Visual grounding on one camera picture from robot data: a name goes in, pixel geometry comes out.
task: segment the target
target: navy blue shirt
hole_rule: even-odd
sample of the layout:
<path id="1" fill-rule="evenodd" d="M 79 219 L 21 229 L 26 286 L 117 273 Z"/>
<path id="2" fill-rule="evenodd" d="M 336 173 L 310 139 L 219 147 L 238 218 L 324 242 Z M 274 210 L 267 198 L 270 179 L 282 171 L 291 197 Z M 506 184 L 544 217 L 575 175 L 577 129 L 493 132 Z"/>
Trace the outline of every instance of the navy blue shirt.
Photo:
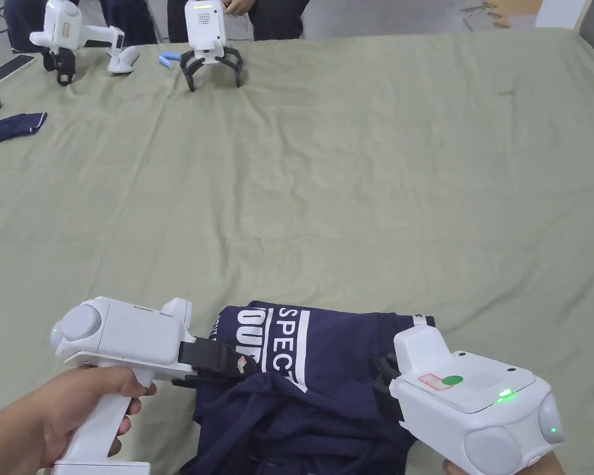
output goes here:
<path id="1" fill-rule="evenodd" d="M 371 361 L 432 317 L 352 314 L 252 301 L 227 307 L 211 339 L 251 355 L 259 372 L 198 388 L 192 474 L 402 474 L 409 432 L 379 410 Z"/>

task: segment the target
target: person's leg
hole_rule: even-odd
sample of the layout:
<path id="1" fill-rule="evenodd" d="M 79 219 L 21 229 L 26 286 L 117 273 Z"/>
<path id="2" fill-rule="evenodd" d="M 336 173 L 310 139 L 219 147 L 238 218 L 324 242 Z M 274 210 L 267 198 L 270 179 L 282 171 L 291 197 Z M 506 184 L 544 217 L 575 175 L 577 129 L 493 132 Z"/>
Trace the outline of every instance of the person's leg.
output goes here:
<path id="1" fill-rule="evenodd" d="M 44 27 L 45 0 L 4 0 L 4 21 L 14 52 L 37 53 L 42 50 L 28 39 Z"/>
<path id="2" fill-rule="evenodd" d="M 188 43 L 185 5 L 187 0 L 167 0 L 167 34 L 170 43 Z"/>
<path id="3" fill-rule="evenodd" d="M 157 34 L 147 0 L 100 0 L 108 26 L 123 30 L 124 46 L 154 45 Z"/>
<path id="4" fill-rule="evenodd" d="M 301 14 L 309 0 L 257 0 L 249 11 L 255 41 L 295 39 L 303 33 Z"/>

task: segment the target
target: wall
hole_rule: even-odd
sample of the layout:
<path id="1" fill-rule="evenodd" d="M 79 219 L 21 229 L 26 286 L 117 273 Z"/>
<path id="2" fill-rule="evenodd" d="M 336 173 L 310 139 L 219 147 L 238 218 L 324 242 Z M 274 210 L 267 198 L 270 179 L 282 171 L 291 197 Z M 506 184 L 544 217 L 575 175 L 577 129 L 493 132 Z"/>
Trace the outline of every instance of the wall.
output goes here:
<path id="1" fill-rule="evenodd" d="M 591 0 L 543 0 L 535 26 L 538 28 L 575 28 L 583 7 Z"/>

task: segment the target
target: green bedsheet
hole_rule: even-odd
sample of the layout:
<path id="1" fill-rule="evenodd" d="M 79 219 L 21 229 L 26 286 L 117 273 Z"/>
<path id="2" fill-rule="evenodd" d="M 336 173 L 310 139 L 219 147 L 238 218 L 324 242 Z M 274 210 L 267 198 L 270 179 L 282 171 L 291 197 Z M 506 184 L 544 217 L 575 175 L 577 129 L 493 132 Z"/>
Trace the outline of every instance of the green bedsheet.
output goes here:
<path id="1" fill-rule="evenodd" d="M 199 336 L 251 299 L 422 312 L 550 381 L 559 456 L 594 475 L 594 50 L 561 30 L 239 47 L 241 89 L 206 67 L 191 94 L 156 46 L 129 77 L 90 51 L 70 87 L 41 61 L 0 85 L 0 118 L 49 112 L 0 144 L 0 407 L 62 370 L 50 329 L 97 295 L 192 299 Z M 193 400 L 161 385 L 121 455 L 180 467 Z M 440 463 L 417 444 L 408 474 Z"/>

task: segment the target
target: person's hand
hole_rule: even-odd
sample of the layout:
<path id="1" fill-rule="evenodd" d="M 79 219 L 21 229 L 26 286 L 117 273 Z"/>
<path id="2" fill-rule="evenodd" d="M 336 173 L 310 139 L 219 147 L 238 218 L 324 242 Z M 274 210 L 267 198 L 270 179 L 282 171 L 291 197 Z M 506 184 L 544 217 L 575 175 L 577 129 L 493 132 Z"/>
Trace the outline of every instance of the person's hand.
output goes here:
<path id="1" fill-rule="evenodd" d="M 69 370 L 31 393 L 27 401 L 31 411 L 41 417 L 44 437 L 44 450 L 41 467 L 49 467 L 66 451 L 73 432 L 81 426 L 98 400 L 110 393 L 131 397 L 127 415 L 140 411 L 140 396 L 151 396 L 157 387 L 149 389 L 141 386 L 130 368 L 78 368 Z M 130 419 L 123 418 L 118 435 L 130 430 Z M 110 455 L 121 449 L 121 442 L 114 440 Z"/>
<path id="2" fill-rule="evenodd" d="M 445 460 L 442 469 L 447 475 L 467 475 L 464 470 L 452 464 L 449 460 Z M 551 452 L 542 457 L 535 465 L 520 471 L 519 475 L 564 475 L 564 471 L 557 456 L 554 452 Z"/>
<path id="3" fill-rule="evenodd" d="M 226 6 L 225 13 L 227 15 L 237 15 L 238 17 L 241 17 L 248 13 L 255 3 L 255 0 L 222 0 L 222 3 Z"/>

